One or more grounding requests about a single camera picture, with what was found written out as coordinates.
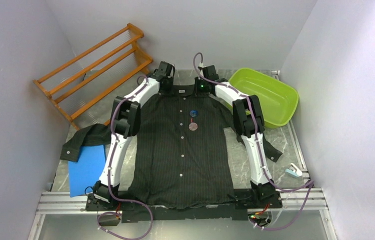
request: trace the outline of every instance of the floor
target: floor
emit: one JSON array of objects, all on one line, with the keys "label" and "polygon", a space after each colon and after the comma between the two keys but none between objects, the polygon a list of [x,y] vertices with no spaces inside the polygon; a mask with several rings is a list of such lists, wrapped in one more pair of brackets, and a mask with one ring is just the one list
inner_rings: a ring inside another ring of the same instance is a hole
[{"label": "floor", "polygon": [[[230,79],[232,74],[236,70],[218,70],[217,73],[221,78]],[[260,72],[271,75],[269,70],[260,70]],[[87,127],[94,123],[104,123],[109,119],[111,115],[111,106],[113,99],[116,96],[124,96],[129,94],[132,90],[137,87],[136,79],[137,76],[130,78],[117,89],[115,89],[107,97],[99,101],[86,113],[82,114],[78,118],[77,124],[81,127]],[[193,70],[177,70],[174,76],[175,85],[191,85],[194,83],[194,77],[196,73]],[[67,140],[69,140],[75,133],[75,129],[70,127],[68,131]],[[224,129],[227,152],[228,152],[228,163],[230,166],[230,172],[233,180],[233,187],[236,189],[250,188],[250,164],[248,161],[247,151],[245,147],[236,140],[236,134],[231,128]],[[293,178],[285,174],[285,169],[289,167],[290,163],[294,163],[299,168],[303,165],[300,159],[300,152],[295,144],[294,135],[288,125],[280,128],[266,128],[264,132],[265,138],[270,142],[276,149],[281,151],[283,155],[279,160],[274,163],[271,160],[267,160],[267,165],[272,175],[274,182],[282,188],[295,188],[300,187],[304,184],[300,178]],[[106,153],[108,153],[109,146],[106,146]],[[127,190],[132,183],[135,171],[135,158],[137,149],[137,139],[133,138],[131,141],[127,153],[123,162],[121,171],[121,183],[120,190]],[[60,160],[58,168],[56,170],[56,176],[51,188],[52,192],[69,192],[69,174],[68,174],[68,162]]]}]

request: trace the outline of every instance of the robotic arm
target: robotic arm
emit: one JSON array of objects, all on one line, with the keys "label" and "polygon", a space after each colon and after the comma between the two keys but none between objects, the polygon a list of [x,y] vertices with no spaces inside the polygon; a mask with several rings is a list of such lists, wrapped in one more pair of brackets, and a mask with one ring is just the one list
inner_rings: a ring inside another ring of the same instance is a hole
[{"label": "robotic arm", "polygon": [[[102,206],[112,208],[116,205],[116,201],[112,198],[108,186],[110,185],[112,193],[118,196],[123,160],[133,136],[139,131],[142,106],[158,92],[165,92],[171,89],[174,81],[174,72],[175,68],[173,65],[162,61],[153,73],[148,74],[148,79],[143,80],[134,91],[124,97],[118,96],[114,99],[111,118],[117,105],[124,99],[131,97],[130,100],[121,103],[114,118],[113,127],[115,128],[115,134],[111,134],[111,146],[106,158],[105,167],[99,177],[99,181],[93,186],[93,196],[101,202]],[[110,181],[108,181],[109,170],[111,174]]]},{"label": "robotic arm", "polygon": [[[109,208],[116,206],[117,203],[109,192],[109,185],[112,193],[118,196],[123,160],[133,136],[139,131],[141,108],[153,95],[161,91],[171,90],[174,80],[171,76],[172,71],[174,76],[174,66],[166,62],[161,62],[159,68],[156,69],[154,73],[148,75],[148,81],[144,80],[133,92],[125,97],[115,98],[112,112],[114,112],[117,105],[120,104],[120,108],[114,118],[115,124],[113,127],[115,128],[115,134],[111,135],[111,146],[105,167],[99,180],[93,187],[93,197],[95,200],[101,202],[101,205],[109,206]],[[234,128],[236,133],[241,135],[248,154],[251,168],[251,188],[255,196],[254,199],[256,199],[258,203],[274,202],[275,199],[277,200],[280,197],[280,194],[263,174],[264,169],[271,179],[271,174],[267,169],[267,161],[264,156],[264,118],[258,97],[256,95],[248,96],[243,94],[237,91],[226,79],[220,79],[213,65],[202,67],[201,71],[205,78],[215,81],[218,85],[214,85],[197,77],[195,78],[196,92],[212,93],[233,106]],[[132,98],[121,103],[124,99],[129,97]],[[246,113],[248,110],[247,98],[252,105],[253,115],[258,127],[257,140],[254,135],[255,126],[252,117]],[[264,166],[262,166],[261,158],[264,158]]]}]

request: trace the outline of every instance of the white clip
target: white clip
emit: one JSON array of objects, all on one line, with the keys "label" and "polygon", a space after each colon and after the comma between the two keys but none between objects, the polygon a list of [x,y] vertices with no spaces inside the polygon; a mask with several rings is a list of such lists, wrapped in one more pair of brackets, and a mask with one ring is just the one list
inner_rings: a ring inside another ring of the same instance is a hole
[{"label": "white clip", "polygon": [[303,176],[303,172],[293,163],[289,165],[289,168],[286,168],[285,172],[294,178],[300,178]]}]

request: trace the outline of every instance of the blue foam board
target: blue foam board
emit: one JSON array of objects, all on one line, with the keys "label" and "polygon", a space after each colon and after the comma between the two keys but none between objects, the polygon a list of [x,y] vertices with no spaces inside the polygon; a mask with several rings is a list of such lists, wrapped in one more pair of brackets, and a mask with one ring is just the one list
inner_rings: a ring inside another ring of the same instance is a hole
[{"label": "blue foam board", "polygon": [[93,187],[105,166],[105,146],[82,146],[77,162],[68,162],[69,196],[85,194],[86,187]]}]

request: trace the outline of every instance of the white wall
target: white wall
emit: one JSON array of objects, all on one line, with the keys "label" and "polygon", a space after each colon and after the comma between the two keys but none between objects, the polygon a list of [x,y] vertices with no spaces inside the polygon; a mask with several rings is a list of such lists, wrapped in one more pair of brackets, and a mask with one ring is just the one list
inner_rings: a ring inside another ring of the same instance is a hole
[{"label": "white wall", "polygon": [[375,0],[318,0],[282,69],[341,240],[375,239]]},{"label": "white wall", "polygon": [[43,0],[0,1],[0,240],[27,239],[67,136],[32,80],[73,57]]},{"label": "white wall", "polygon": [[139,42],[155,66],[192,69],[194,54],[203,52],[219,69],[279,70],[316,0],[47,2],[77,54],[130,22],[145,33]]}]

